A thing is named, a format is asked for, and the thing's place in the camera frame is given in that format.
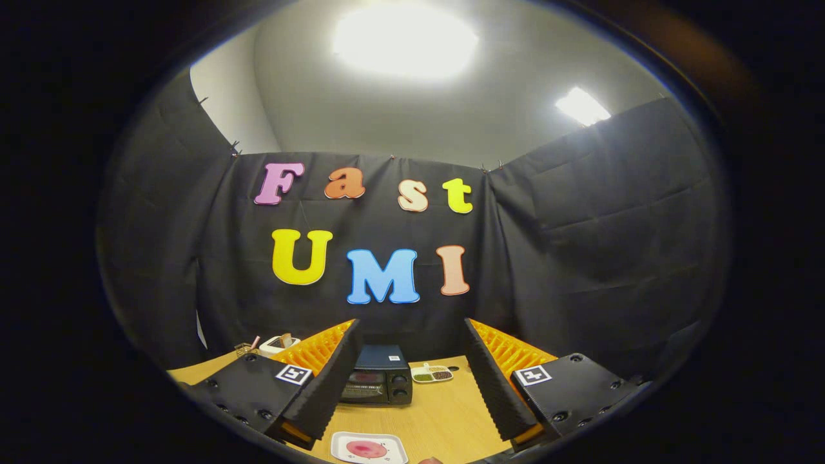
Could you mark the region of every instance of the plate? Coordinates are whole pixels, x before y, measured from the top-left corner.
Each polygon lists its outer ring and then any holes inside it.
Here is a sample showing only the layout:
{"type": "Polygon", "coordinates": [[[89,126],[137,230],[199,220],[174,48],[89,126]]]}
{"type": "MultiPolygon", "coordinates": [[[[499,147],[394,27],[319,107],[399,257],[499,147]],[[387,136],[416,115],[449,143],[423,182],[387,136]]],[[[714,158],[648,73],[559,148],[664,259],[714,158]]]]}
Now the plate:
{"type": "Polygon", "coordinates": [[[330,452],[345,462],[357,464],[407,464],[401,438],[382,433],[335,432],[330,452]]]}

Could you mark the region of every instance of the black curtain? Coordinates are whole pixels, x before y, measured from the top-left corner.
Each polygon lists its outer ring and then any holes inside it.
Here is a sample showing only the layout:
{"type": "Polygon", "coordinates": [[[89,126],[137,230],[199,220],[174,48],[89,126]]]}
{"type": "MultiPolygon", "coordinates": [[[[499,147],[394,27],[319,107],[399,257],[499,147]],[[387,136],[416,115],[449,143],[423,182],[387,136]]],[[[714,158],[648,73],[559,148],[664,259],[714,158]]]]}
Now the black curtain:
{"type": "Polygon", "coordinates": [[[196,328],[196,247],[232,152],[185,69],[148,98],[107,167],[101,274],[126,333],[167,369],[207,359],[196,328]]]}
{"type": "Polygon", "coordinates": [[[483,173],[390,156],[276,153],[231,156],[198,106],[188,73],[147,105],[125,140],[101,209],[104,273],[115,310],[164,368],[202,361],[256,335],[305,338],[363,321],[367,343],[401,345],[408,360],[460,354],[471,317],[550,353],[581,352],[621,376],[645,374],[690,339],[705,310],[717,211],[697,137],[668,100],[576,131],[483,173]],[[267,163],[305,173],[275,206],[257,205],[267,163]],[[359,168],[366,192],[324,196],[328,175],[359,168]],[[453,212],[443,182],[472,187],[453,212]],[[427,185],[429,207],[404,211],[398,184],[427,185]],[[323,277],[292,286],[272,271],[276,229],[328,230],[323,277]],[[460,245],[470,291],[444,296],[436,248],[460,245]],[[352,305],[346,253],[383,267],[413,249],[420,301],[352,305]],[[208,352],[196,337],[200,315],[208,352]]]}
{"type": "Polygon", "coordinates": [[[576,131],[489,179],[526,342],[644,376],[696,327],[718,205],[705,154],[671,101],[576,131]]]}

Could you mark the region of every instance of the orange ribbed pad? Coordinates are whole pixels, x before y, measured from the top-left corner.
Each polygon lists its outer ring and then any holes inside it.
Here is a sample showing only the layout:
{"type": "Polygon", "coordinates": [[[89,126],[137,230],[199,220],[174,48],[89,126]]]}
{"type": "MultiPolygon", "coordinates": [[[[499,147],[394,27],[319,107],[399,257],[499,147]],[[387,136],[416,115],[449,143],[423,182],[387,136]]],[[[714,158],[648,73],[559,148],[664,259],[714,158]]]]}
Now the orange ribbed pad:
{"type": "Polygon", "coordinates": [[[522,342],[521,340],[496,330],[489,325],[482,324],[475,320],[469,320],[478,332],[478,336],[487,345],[487,350],[493,355],[498,368],[501,369],[504,378],[510,382],[510,386],[518,393],[516,386],[510,380],[513,371],[538,366],[545,362],[558,359],[550,353],[545,353],[540,349],[522,342]]]}
{"type": "Polygon", "coordinates": [[[343,324],[318,332],[312,337],[301,340],[299,343],[273,355],[270,359],[292,364],[293,366],[301,366],[304,369],[311,369],[312,373],[317,376],[327,364],[329,358],[332,357],[332,353],[335,352],[335,348],[341,342],[344,333],[350,328],[353,321],[354,319],[348,320],[343,324]]]}

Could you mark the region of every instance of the small tray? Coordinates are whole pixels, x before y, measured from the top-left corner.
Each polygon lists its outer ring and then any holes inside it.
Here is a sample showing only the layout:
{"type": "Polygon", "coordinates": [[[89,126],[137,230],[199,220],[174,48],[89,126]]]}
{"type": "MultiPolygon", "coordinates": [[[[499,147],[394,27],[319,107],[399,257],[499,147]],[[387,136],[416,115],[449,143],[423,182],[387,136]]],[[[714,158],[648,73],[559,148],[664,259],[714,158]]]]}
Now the small tray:
{"type": "Polygon", "coordinates": [[[412,375],[412,381],[418,383],[448,381],[453,378],[453,373],[446,366],[430,366],[427,362],[422,367],[413,367],[410,374],[412,375]]]}
{"type": "Polygon", "coordinates": [[[371,464],[373,462],[381,462],[382,464],[407,464],[409,458],[407,452],[404,451],[404,446],[401,444],[401,438],[395,435],[387,435],[382,433],[354,433],[354,432],[335,432],[332,434],[330,453],[336,458],[345,462],[354,462],[355,464],[371,464]],[[370,446],[383,448],[386,453],[379,457],[364,457],[359,456],[356,452],[347,449],[347,444],[350,442],[370,442],[370,446]]]}

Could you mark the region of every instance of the seasoning tray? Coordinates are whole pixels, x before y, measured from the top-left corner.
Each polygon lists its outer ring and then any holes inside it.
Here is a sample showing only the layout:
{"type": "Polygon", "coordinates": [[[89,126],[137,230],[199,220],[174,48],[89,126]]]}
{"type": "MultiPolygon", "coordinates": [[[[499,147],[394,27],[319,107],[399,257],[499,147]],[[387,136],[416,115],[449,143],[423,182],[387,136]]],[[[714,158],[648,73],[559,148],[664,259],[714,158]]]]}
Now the seasoning tray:
{"type": "Polygon", "coordinates": [[[413,367],[410,373],[412,374],[412,381],[417,383],[448,381],[453,378],[453,373],[447,367],[430,366],[427,362],[422,367],[413,367]]]}

